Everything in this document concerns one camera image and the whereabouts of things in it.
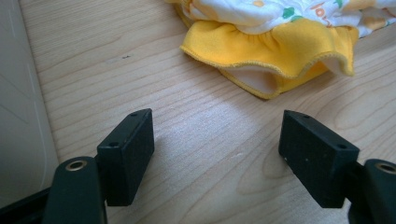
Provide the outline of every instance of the baby clothing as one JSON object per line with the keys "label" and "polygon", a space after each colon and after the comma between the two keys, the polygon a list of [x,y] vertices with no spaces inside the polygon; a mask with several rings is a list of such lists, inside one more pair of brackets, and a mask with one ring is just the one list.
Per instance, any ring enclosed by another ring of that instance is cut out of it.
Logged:
{"label": "baby clothing", "polygon": [[353,76],[359,37],[396,22],[396,0],[168,0],[190,27],[181,49],[271,99],[328,70]]}

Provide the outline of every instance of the wood grain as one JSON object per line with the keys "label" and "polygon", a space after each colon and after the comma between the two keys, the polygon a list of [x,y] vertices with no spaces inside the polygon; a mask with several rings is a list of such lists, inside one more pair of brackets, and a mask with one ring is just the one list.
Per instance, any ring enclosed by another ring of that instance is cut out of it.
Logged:
{"label": "wood grain", "polygon": [[284,109],[396,162],[396,26],[361,39],[355,77],[324,74],[274,100],[184,55],[187,29],[156,0],[22,0],[60,161],[96,154],[128,113],[153,109],[155,147],[110,223],[347,223],[321,209],[277,155]]}

